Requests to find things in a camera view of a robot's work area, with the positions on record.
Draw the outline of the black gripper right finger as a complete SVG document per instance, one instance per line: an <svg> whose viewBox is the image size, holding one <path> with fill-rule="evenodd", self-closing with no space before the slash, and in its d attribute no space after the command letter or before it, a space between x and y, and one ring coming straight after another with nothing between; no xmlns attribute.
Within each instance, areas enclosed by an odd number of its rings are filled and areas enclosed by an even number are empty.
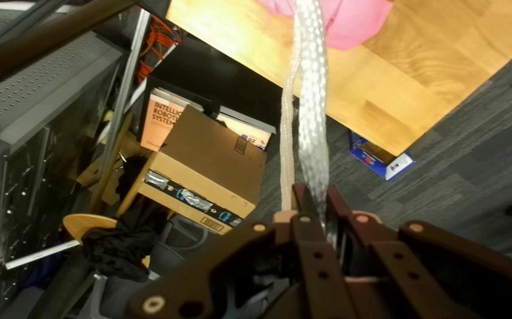
<svg viewBox="0 0 512 319"><path fill-rule="evenodd" d="M422 220L392 230L351 211L333 186L328 215L353 236L370 271L390 282L413 316L512 319L512 257Z"/></svg>

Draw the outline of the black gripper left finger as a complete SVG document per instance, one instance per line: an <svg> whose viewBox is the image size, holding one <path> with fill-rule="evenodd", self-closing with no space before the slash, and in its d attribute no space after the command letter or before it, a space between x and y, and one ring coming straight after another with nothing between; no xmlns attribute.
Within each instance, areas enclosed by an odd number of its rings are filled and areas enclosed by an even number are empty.
<svg viewBox="0 0 512 319"><path fill-rule="evenodd" d="M299 215L248 223L218 238L175 273L135 293L126 319L223 319L259 296L259 319L354 319L344 271L305 184L292 186Z"/></svg>

